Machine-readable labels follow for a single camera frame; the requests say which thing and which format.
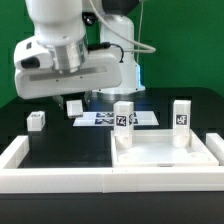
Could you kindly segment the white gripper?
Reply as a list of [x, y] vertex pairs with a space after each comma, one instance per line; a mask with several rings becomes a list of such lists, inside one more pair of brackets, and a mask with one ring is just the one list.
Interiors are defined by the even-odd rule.
[[26, 50], [24, 46], [15, 48], [15, 85], [23, 99], [53, 96], [52, 99], [64, 109], [65, 100], [61, 95], [88, 91], [84, 93], [84, 105], [89, 106], [91, 90], [116, 87], [122, 82], [119, 61], [110, 52], [90, 52], [87, 61], [72, 73], [55, 71], [50, 54], [43, 49], [37, 50], [39, 68], [23, 68], [22, 60], [33, 57], [32, 49]]

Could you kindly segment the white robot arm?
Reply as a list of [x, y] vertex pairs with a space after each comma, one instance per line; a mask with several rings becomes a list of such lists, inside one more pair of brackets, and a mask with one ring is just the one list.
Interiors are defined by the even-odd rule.
[[23, 99], [90, 93], [128, 99], [145, 90], [127, 15], [141, 0], [25, 0], [34, 35], [16, 45], [15, 86]]

